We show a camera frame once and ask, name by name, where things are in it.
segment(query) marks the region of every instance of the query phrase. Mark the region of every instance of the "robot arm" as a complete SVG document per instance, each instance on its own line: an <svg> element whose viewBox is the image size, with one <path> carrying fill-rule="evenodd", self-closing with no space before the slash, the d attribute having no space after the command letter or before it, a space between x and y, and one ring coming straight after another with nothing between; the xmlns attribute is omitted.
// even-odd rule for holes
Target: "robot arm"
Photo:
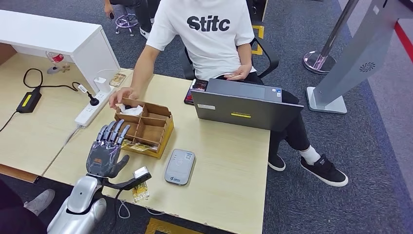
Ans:
<svg viewBox="0 0 413 234"><path fill-rule="evenodd" d="M130 190L151 178L146 167L133 173L129 181L112 184L109 178L118 175L129 161L129 155L118 161L122 142L130 128L120 128L124 120L111 122L99 131L93 142L87 161L87 174L81 177L73 187L70 196L63 202L56 216L47 227L48 234L88 234L101 220L106 211L106 200L101 191L104 186Z"/></svg>

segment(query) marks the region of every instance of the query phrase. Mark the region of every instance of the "white sock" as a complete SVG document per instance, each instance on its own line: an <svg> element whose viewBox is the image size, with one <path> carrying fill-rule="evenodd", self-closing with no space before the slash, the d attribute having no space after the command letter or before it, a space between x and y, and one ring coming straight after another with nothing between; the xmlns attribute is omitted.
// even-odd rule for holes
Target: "white sock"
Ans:
<svg viewBox="0 0 413 234"><path fill-rule="evenodd" d="M320 155L312 146L310 146L306 151L299 151L299 153L308 165L314 165L314 163L320 159Z"/></svg>

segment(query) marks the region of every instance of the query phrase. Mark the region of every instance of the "gray laptop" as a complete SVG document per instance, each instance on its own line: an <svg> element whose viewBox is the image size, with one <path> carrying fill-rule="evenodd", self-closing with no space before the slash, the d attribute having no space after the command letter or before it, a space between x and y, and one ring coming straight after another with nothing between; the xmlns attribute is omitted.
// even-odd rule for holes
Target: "gray laptop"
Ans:
<svg viewBox="0 0 413 234"><path fill-rule="evenodd" d="M277 96L278 89L281 90L210 79L205 92L191 90L191 93L198 118L280 132L297 117L303 106L282 103L281 96Z"/></svg>

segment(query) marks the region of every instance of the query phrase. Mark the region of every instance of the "yellow floor tape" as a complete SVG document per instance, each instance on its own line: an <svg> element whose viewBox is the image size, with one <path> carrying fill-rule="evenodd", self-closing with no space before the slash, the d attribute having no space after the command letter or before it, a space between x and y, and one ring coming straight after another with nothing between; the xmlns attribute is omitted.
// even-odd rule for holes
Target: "yellow floor tape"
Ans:
<svg viewBox="0 0 413 234"><path fill-rule="evenodd" d="M263 39L264 38L264 26L260 26L260 25L253 25L252 26L253 29L258 29L258 37ZM263 49L257 45L257 50L253 50L252 51L253 55L263 55Z"/></svg>
<svg viewBox="0 0 413 234"><path fill-rule="evenodd" d="M156 231L167 234L202 234L156 218L150 218L145 234L155 234Z"/></svg>

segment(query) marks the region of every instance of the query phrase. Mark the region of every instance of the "power strip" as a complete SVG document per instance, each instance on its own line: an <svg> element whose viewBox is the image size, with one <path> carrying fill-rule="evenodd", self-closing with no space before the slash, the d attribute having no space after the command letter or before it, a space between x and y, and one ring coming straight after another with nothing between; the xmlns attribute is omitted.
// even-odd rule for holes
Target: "power strip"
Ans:
<svg viewBox="0 0 413 234"><path fill-rule="evenodd" d="M112 93L114 93L115 88L111 86L110 92L102 92L96 94L95 98L99 100L99 104L96 106L92 106L90 103L85 107L85 109L80 112L80 114L75 118L75 122L86 128L92 122L92 120L96 117L97 114L103 109L106 103L109 100L109 97Z"/></svg>

